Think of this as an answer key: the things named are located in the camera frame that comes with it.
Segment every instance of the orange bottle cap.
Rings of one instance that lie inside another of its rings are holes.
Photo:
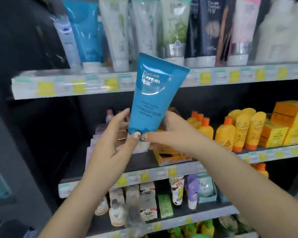
[[[248,149],[248,150],[256,150],[257,149],[257,145],[251,145],[251,144],[244,144],[244,148]]]
[[[203,114],[198,114],[198,117],[196,118],[196,120],[198,122],[202,122],[204,115]]]
[[[197,111],[192,111],[191,118],[197,118],[197,117],[198,117],[198,112]]]
[[[243,147],[237,147],[237,146],[233,146],[233,151],[234,152],[242,152]]]
[[[265,171],[266,164],[265,163],[258,163],[256,169],[258,171]]]
[[[209,118],[203,118],[203,120],[202,120],[202,126],[203,127],[208,127],[209,123],[210,123]]]
[[[226,116],[224,119],[224,125],[232,125],[232,117]]]

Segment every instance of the fingernail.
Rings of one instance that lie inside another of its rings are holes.
[[[141,140],[142,140],[142,141],[146,141],[146,140],[147,140],[147,134],[143,134],[143,135],[141,136]]]
[[[141,136],[141,133],[139,131],[134,132],[134,134],[132,135],[135,139],[139,139],[139,137]]]

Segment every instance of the person's left hand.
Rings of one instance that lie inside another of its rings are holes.
[[[119,151],[115,148],[118,130],[128,128],[128,123],[123,120],[129,112],[130,109],[126,108],[109,122],[107,129],[95,144],[87,166],[86,172],[100,173],[102,181],[108,181],[110,185],[114,185],[124,172],[141,136],[140,132],[135,132],[127,137],[126,143]]]

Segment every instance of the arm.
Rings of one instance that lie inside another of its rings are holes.
[[[115,184],[126,168],[135,149],[140,133],[135,132],[117,152],[115,142],[119,129],[126,129],[122,122],[129,109],[116,115],[95,145],[82,180],[55,212],[39,238],[84,238],[103,197]]]
[[[141,139],[198,159],[262,237],[298,237],[297,200],[175,113],[168,112],[165,123],[168,132],[145,133]]]

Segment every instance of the teal package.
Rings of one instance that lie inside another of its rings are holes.
[[[100,62],[96,1],[62,0],[72,25],[81,62]]]
[[[129,134],[157,131],[168,107],[190,69],[139,53],[136,89]]]

